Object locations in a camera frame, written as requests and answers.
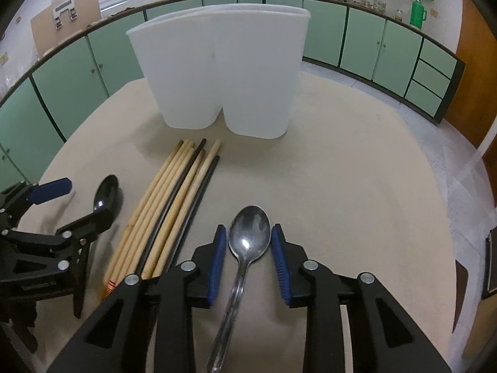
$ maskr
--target white plastic container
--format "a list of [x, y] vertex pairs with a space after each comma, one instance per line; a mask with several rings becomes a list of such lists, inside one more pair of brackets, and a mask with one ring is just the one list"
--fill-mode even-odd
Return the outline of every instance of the white plastic container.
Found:
[[225, 4], [127, 34], [169, 126], [205, 128], [223, 107], [234, 133], [274, 139], [288, 127], [309, 18], [301, 8]]
[[214, 18], [197, 11], [203, 10], [166, 14], [127, 32], [164, 121], [177, 129], [204, 129], [221, 110], [213, 87]]
[[280, 137], [288, 128], [311, 15], [279, 5], [218, 9], [218, 96], [226, 125], [239, 135]]

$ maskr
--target green thermos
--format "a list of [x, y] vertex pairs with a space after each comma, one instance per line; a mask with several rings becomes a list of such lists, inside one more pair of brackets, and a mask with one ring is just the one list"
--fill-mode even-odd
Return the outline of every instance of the green thermos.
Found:
[[413, 2], [413, 8], [411, 9], [411, 25], [421, 29], [423, 21], [426, 21], [427, 12], [424, 9], [420, 0]]

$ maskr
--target spoon handle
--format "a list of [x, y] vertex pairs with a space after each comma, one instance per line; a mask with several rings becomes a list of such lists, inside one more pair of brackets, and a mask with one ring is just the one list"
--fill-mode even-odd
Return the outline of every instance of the spoon handle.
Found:
[[209, 359], [205, 365], [205, 373], [219, 373], [226, 356], [226, 350], [230, 343], [231, 333], [235, 326], [235, 320], [240, 306], [240, 300], [244, 291], [245, 276], [247, 275], [248, 263], [239, 263], [237, 276], [233, 283], [230, 299], [224, 312], [223, 320], [219, 326], [218, 333], [212, 344]]

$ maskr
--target wall outlet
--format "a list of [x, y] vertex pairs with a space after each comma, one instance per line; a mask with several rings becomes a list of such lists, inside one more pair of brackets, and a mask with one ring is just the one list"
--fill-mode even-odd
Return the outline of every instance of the wall outlet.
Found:
[[7, 60], [8, 60], [8, 54], [7, 54], [7, 52], [5, 52], [0, 57], [0, 64], [3, 66], [5, 63], [7, 63]]

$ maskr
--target table top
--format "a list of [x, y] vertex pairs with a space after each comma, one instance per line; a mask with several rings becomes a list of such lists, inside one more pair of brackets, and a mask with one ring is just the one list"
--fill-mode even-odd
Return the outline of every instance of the table top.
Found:
[[[204, 130], [172, 129], [145, 79], [128, 83], [76, 130], [40, 181], [68, 177], [73, 192], [31, 207], [19, 230], [54, 233], [88, 214], [108, 174], [119, 178], [124, 203], [113, 227], [92, 244], [81, 320], [72, 314], [71, 296], [38, 303], [34, 333], [39, 348], [32, 357], [37, 370], [45, 371], [98, 305], [112, 251], [172, 148], [180, 139], [199, 143], [204, 137], [207, 150], [216, 138], [223, 141], [221, 160], [178, 261], [212, 241], [216, 226], [229, 226], [238, 210], [260, 205], [310, 259], [337, 274], [376, 275], [446, 355], [454, 320], [455, 263], [445, 205], [426, 156], [388, 105], [302, 72], [288, 130], [278, 139], [235, 135], [222, 113]], [[236, 267], [227, 251], [214, 307], [193, 310], [197, 366], [207, 358]], [[305, 309], [285, 307], [272, 257], [264, 255], [249, 269], [224, 371], [302, 371], [305, 330]], [[351, 371], [347, 330], [344, 336]]]

